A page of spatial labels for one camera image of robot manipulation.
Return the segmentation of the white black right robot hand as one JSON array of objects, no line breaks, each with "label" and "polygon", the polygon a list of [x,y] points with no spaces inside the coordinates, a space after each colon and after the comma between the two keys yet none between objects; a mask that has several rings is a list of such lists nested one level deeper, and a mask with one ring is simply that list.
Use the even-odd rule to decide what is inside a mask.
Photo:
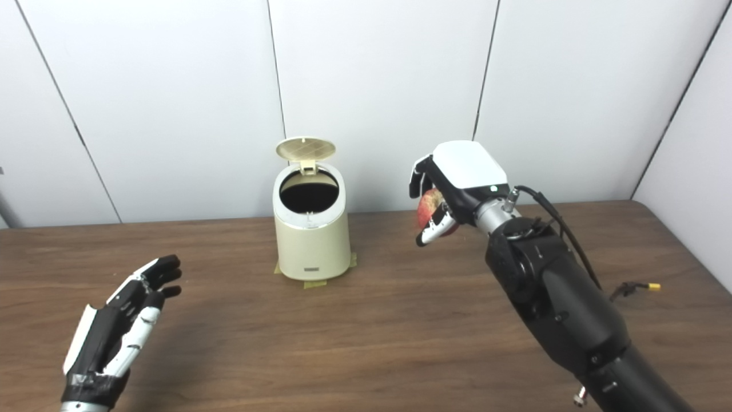
[{"label": "white black right robot hand", "polygon": [[414,163],[410,198],[421,198],[430,189],[437,189],[442,200],[416,237],[419,247],[458,225],[476,227],[483,235],[491,236],[497,227],[513,218],[511,212],[502,208],[511,191],[507,175],[476,141],[441,143]]}]

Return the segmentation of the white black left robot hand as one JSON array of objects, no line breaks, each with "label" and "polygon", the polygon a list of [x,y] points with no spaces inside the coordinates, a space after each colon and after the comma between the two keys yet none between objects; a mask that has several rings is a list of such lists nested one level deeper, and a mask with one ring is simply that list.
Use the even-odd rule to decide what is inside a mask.
[{"label": "white black left robot hand", "polygon": [[178,296],[176,255],[144,264],[101,308],[84,308],[63,361],[62,411],[111,411],[125,391],[131,365],[144,348],[165,302]]}]

